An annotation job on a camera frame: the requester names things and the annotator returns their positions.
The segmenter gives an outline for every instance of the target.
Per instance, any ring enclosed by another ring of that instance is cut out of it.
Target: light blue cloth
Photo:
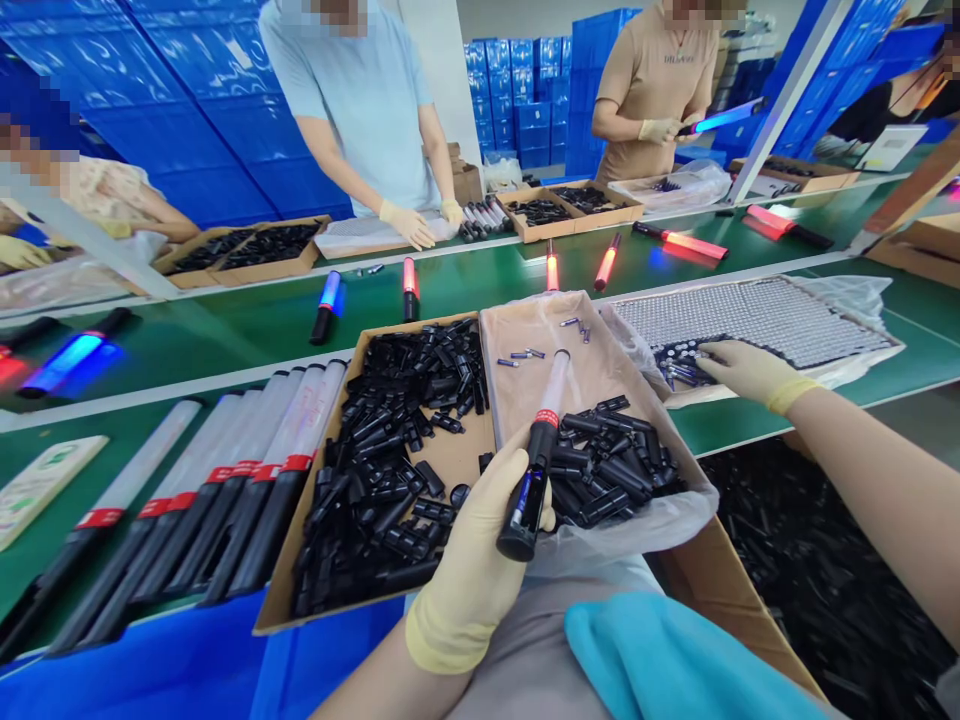
[[[662,595],[626,593],[574,605],[564,630],[616,720],[826,717],[732,635]]]
[[[329,120],[350,166],[380,195],[414,210],[440,207],[423,157],[417,109],[433,97],[403,23],[367,0],[364,37],[336,37],[304,0],[269,0],[260,35],[294,116]],[[357,217],[373,213],[353,201]]]

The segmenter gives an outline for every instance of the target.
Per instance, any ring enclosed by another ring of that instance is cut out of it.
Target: yellow glove
[[[739,340],[703,343],[700,349],[726,363],[721,365],[708,358],[698,358],[701,370],[740,397],[766,405],[777,415],[786,415],[797,398],[807,390],[820,387],[776,355]]]
[[[454,227],[463,225],[463,208],[456,200],[444,200],[440,203],[440,214]]]
[[[15,270],[29,270],[49,265],[50,255],[26,240],[0,235],[0,263]]]
[[[664,118],[662,120],[644,120],[640,124],[640,134],[637,140],[652,142],[654,145],[666,145],[673,142],[677,132],[683,127],[679,120]]]
[[[510,439],[477,480],[453,524],[443,559],[407,614],[410,657],[423,670],[460,675],[483,659],[490,636],[520,593],[525,563],[496,548],[510,493],[527,469],[529,427]],[[540,527],[557,517],[547,486]]]
[[[389,223],[400,237],[417,250],[431,248],[437,244],[437,239],[430,232],[427,221],[416,210],[397,207],[389,200],[384,200],[380,205],[380,219]]]
[[[683,127],[690,127],[694,123],[698,123],[701,120],[703,120],[703,117],[704,117],[703,113],[694,113],[693,115],[689,115],[688,117],[685,117],[681,125]],[[677,144],[684,145],[686,143],[693,142],[698,137],[700,137],[700,133],[696,133],[695,135],[684,135],[683,137],[677,138]]]

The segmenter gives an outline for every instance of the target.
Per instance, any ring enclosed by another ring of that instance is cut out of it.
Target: tan t-shirt
[[[630,120],[683,120],[710,105],[720,23],[667,21],[656,5],[627,23],[607,59],[597,100],[613,100]],[[663,175],[673,169],[676,143],[611,142],[597,182]]]

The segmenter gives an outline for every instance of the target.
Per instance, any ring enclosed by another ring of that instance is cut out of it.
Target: black handle
[[[21,345],[36,340],[40,336],[50,332],[56,327],[60,327],[60,321],[48,315],[38,317],[29,325],[25,325],[19,330],[15,330],[6,340],[0,340],[0,345],[6,347],[10,352],[15,351]]]
[[[93,327],[87,330],[88,333],[97,333],[103,337],[110,337],[121,327],[123,324],[133,317],[133,313],[130,311],[130,308],[114,308],[110,311],[110,314],[107,315],[103,320],[98,322]]]

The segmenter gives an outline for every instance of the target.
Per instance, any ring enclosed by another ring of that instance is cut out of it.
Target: red band
[[[174,510],[186,510],[188,507],[193,505],[193,499],[196,496],[197,494],[195,492],[180,493],[170,501],[170,504],[167,506],[167,512],[173,512]]]
[[[217,467],[211,471],[209,477],[207,477],[206,482],[224,482],[230,473],[233,471],[233,467]]]
[[[120,522],[122,517],[123,510],[120,508],[97,508],[84,515],[74,530],[83,530],[88,527],[112,527]]]
[[[537,417],[535,417],[533,421],[548,422],[555,428],[560,427],[560,418],[557,417],[557,414],[553,410],[541,410],[537,413]]]
[[[280,472],[306,471],[310,469],[311,462],[313,462],[313,458],[309,455],[289,455]]]
[[[137,517],[157,517],[163,515],[170,505],[170,498],[156,498],[143,506]]]
[[[261,465],[257,468],[257,474],[253,476],[254,482],[273,482],[280,474],[279,465]]]

